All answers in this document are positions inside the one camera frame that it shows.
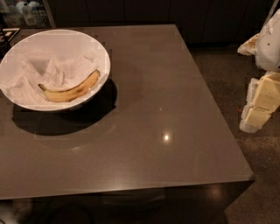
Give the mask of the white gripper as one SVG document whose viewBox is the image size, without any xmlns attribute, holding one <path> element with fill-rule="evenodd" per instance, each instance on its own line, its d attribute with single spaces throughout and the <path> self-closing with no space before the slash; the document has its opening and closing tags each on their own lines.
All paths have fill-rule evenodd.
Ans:
<svg viewBox="0 0 280 224">
<path fill-rule="evenodd" d="M 255 55 L 255 63 L 267 72 L 260 80 L 252 78 L 243 111 L 240 130 L 256 133 L 280 106 L 280 9 L 259 34 L 254 35 L 237 52 Z"/>
</svg>

